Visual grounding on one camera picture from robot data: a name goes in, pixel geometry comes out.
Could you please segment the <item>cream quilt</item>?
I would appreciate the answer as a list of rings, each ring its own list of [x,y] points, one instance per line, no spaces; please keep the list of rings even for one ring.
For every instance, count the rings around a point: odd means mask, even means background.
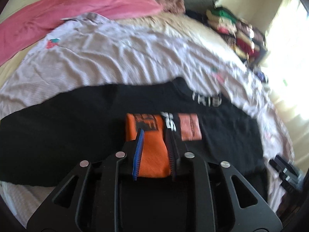
[[[147,17],[117,19],[117,22],[130,26],[149,28],[172,37],[185,38],[220,55],[232,51],[219,34],[186,15],[160,13]]]

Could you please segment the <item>purple crumpled small garment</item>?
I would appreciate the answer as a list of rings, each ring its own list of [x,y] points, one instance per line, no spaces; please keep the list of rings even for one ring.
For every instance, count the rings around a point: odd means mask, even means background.
[[[261,83],[267,84],[268,83],[268,77],[260,70],[255,70],[254,74],[258,77],[258,79],[261,81]]]

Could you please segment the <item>pink blanket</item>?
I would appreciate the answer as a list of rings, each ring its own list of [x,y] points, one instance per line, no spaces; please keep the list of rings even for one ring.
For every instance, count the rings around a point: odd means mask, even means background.
[[[108,19],[155,15],[163,7],[156,0],[40,0],[1,23],[1,64],[45,37],[64,19],[93,12]]]

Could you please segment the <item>black printed t-shirt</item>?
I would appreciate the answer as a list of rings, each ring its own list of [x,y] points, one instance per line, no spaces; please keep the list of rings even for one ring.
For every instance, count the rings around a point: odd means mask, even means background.
[[[192,91],[183,78],[155,85],[86,86],[1,120],[1,180],[52,187],[82,160],[97,162],[125,143],[125,118],[151,115],[210,162],[230,162],[266,198],[257,121],[221,94]]]

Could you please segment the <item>stack of folded colourful clothes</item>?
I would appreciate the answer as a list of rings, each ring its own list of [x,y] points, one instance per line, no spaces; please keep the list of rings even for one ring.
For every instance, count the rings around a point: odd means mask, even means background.
[[[207,23],[248,67],[256,66],[268,52],[265,35],[225,7],[206,11]]]

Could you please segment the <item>pink floral crumpled garment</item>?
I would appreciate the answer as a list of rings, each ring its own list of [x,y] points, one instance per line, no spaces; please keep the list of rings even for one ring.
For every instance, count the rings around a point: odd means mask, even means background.
[[[163,7],[165,13],[185,14],[184,0],[157,0],[157,2]]]

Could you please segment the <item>dark navy garment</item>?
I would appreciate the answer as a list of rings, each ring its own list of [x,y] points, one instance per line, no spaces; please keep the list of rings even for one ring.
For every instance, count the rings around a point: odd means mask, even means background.
[[[204,24],[204,25],[208,25],[208,22],[207,22],[208,18],[204,14],[201,14],[201,13],[198,13],[198,12],[195,12],[193,10],[188,9],[188,10],[186,10],[185,15],[188,16],[189,18],[192,18],[192,19]]]

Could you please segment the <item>lilac strawberry print bedsheet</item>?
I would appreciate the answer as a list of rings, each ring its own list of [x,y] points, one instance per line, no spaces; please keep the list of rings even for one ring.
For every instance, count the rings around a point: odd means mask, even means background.
[[[268,195],[263,199],[276,215],[285,191],[269,160],[290,150],[289,136],[263,85],[233,51],[220,55],[185,38],[121,24],[96,13],[82,14],[55,28],[27,53],[1,88],[1,120],[80,87],[155,85],[175,78],[183,78],[197,94],[223,95],[257,121],[268,180]],[[170,129],[185,144],[182,137],[161,116],[138,118],[127,114],[125,143],[134,140],[139,129],[144,130],[139,174],[136,179],[129,177],[134,183],[142,183],[142,187],[129,194],[125,207],[143,220],[188,212],[180,187],[172,190],[170,186],[175,180],[171,177],[165,131]],[[1,196],[26,227],[56,186],[1,180]]]

